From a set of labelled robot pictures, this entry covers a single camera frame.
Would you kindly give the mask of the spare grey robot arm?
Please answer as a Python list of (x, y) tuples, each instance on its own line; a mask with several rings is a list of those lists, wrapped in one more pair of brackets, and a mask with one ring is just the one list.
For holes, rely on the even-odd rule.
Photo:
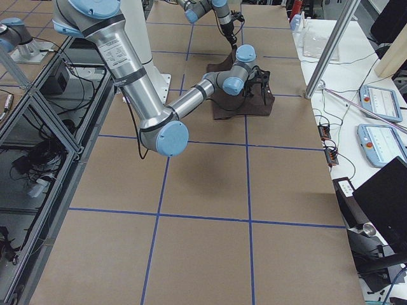
[(1, 48), (20, 64), (39, 64), (48, 53), (54, 52), (54, 44), (37, 41), (17, 17), (1, 20)]

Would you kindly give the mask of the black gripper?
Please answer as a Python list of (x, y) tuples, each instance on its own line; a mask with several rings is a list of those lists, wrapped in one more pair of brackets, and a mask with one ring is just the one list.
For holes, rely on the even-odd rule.
[(223, 36), (229, 41), (231, 49), (235, 49), (237, 47), (237, 37), (234, 35), (234, 24), (233, 22), (228, 22), (227, 24), (221, 24), (221, 31)]
[(254, 68), (250, 75), (248, 76), (247, 80), (245, 81), (244, 84), (244, 89), (243, 89), (243, 97), (253, 97), (253, 87), (257, 82), (258, 78), (258, 69)]

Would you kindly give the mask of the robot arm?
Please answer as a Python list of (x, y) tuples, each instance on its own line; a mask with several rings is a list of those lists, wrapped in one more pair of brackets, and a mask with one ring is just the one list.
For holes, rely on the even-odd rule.
[(207, 13), (213, 12), (221, 34), (232, 48), (236, 46), (237, 38), (234, 34), (234, 21), (238, 18), (239, 12), (232, 11), (228, 6), (227, 0), (177, 0), (176, 3), (182, 7), (185, 17), (191, 24), (197, 22)]
[(166, 105), (153, 82), (158, 70), (148, 62), (151, 49), (140, 1), (54, 1), (53, 26), (61, 34), (96, 45), (115, 86), (140, 119), (139, 141), (163, 156), (177, 156), (185, 150), (189, 131), (183, 117), (216, 90), (237, 96), (254, 76), (255, 49), (243, 44), (237, 48), (230, 69), (208, 72)]

